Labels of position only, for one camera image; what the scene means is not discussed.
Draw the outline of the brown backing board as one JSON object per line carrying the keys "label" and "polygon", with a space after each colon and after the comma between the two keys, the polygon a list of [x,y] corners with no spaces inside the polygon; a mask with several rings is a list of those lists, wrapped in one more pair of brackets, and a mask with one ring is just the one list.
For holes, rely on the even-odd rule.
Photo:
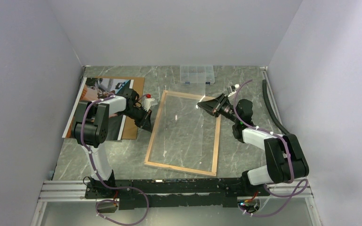
{"label": "brown backing board", "polygon": [[[110,92],[123,94],[125,88],[133,89],[140,96],[143,95],[145,79],[137,77],[101,77],[95,78],[92,87],[97,90],[99,98],[106,97]],[[128,116],[113,116],[108,120],[108,141],[136,139],[138,127]]]}

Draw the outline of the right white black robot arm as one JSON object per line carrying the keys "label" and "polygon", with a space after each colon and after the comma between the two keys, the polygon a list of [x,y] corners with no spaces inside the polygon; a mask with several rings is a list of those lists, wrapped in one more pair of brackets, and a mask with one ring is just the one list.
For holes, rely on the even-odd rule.
{"label": "right white black robot arm", "polygon": [[264,166],[243,172],[240,189],[245,195],[252,195],[259,185],[290,182],[304,178],[309,167],[298,138],[294,134],[276,134],[256,126],[252,121],[253,103],[246,99],[231,104],[225,94],[201,101],[197,107],[214,117],[224,116],[232,121],[232,132],[241,143],[253,145],[265,152]]}

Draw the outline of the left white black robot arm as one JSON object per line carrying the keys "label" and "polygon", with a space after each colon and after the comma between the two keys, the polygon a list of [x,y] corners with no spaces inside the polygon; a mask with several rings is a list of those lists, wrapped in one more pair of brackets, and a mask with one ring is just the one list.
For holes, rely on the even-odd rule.
{"label": "left white black robot arm", "polygon": [[151,106],[155,99],[150,94],[140,96],[133,89],[124,89],[119,94],[110,93],[107,97],[94,101],[82,100],[74,113],[72,136],[82,146],[91,167],[90,182],[105,198],[116,191],[114,171],[109,165],[105,141],[109,132],[111,115],[127,116],[143,130],[151,132]]}

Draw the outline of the printed photo poster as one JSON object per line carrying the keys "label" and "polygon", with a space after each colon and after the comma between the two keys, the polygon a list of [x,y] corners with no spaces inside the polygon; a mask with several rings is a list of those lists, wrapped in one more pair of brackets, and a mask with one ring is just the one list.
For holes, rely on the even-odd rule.
{"label": "printed photo poster", "polygon": [[[72,138],[71,125],[76,107],[81,100],[94,101],[106,98],[109,94],[122,94],[125,88],[132,89],[133,86],[134,80],[125,77],[83,78],[62,137]],[[134,125],[133,119],[125,115],[114,116],[112,114],[109,117],[107,140],[136,139],[136,137],[137,127]]]}

